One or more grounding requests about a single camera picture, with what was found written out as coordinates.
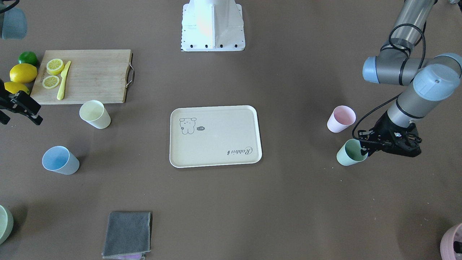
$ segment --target yellow lemon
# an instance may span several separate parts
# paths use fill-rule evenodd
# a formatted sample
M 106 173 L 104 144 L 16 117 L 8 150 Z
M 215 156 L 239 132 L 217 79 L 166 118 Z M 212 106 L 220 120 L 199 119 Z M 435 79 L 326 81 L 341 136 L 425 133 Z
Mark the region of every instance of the yellow lemon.
M 5 82 L 5 89 L 12 94 L 18 93 L 19 90 L 26 92 L 28 95 L 30 94 L 30 90 L 22 83 Z
M 21 63 L 10 70 L 10 79 L 17 83 L 29 83 L 37 77 L 37 68 L 28 63 Z
M 47 73 L 50 75 L 58 75 L 64 69 L 62 59 L 53 59 L 47 63 Z
M 48 76 L 43 79 L 42 86 L 47 89 L 56 87 L 59 84 L 58 76 Z

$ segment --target cloth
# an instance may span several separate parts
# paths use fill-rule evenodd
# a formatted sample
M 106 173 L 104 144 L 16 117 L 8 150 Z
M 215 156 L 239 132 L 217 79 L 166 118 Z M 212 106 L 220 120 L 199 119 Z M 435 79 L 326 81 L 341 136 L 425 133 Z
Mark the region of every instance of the cloth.
M 151 250 L 151 213 L 109 214 L 103 259 L 140 260 Z

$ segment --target gray table surface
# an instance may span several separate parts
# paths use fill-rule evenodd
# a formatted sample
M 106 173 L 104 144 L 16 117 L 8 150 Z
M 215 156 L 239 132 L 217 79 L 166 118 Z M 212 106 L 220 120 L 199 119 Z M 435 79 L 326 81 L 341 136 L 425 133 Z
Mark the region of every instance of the gray table surface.
M 42 125 L 11 114 L 0 134 L 0 204 L 14 215 L 0 259 L 101 259 L 107 217 L 153 212 L 147 259 L 440 259 L 462 222 L 462 90 L 419 123 L 423 153 L 376 153 L 343 167 L 351 136 L 326 128 L 337 105 L 363 116 L 404 87 L 365 82 L 402 0 L 239 0 L 246 49 L 180 52 L 187 1 L 21 1 L 29 32 L 0 42 L 0 78 L 26 50 L 131 49 L 135 82 L 106 105 L 98 130 L 80 105 L 44 105 Z M 440 0 L 426 29 L 427 57 L 462 54 L 462 14 Z M 420 57 L 419 45 L 414 57 Z M 256 164 L 177 169 L 170 113 L 179 107 L 252 105 L 263 158 Z M 373 126 L 384 109 L 363 123 Z M 43 153 L 68 147 L 81 167 L 45 170 Z

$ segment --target cartoon animal illustration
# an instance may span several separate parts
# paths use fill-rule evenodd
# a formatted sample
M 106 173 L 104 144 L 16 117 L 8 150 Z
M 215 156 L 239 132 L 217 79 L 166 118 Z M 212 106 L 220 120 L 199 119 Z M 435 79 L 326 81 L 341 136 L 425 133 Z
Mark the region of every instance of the cartoon animal illustration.
M 184 135 L 194 133 L 197 118 L 180 118 L 181 131 Z

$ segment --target white plastic mount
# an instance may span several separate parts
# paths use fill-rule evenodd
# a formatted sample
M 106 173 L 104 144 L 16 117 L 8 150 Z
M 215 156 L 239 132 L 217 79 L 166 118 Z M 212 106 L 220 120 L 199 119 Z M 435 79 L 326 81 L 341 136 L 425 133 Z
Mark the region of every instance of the white plastic mount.
M 234 0 L 190 0 L 183 6 L 181 50 L 244 50 L 242 6 Z

